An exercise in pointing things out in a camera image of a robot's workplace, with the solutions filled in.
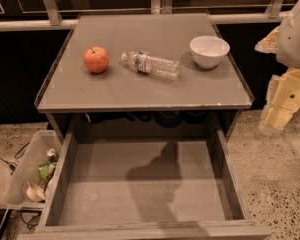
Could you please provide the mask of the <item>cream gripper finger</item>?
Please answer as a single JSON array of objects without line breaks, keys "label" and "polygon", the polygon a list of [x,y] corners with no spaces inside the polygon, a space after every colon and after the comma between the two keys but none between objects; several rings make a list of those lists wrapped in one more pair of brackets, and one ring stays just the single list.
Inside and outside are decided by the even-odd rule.
[{"label": "cream gripper finger", "polygon": [[289,68],[282,76],[273,75],[261,113],[260,130],[283,130],[299,109],[300,69]]},{"label": "cream gripper finger", "polygon": [[277,35],[279,28],[274,28],[266,37],[255,45],[255,50],[261,53],[276,53]]}]

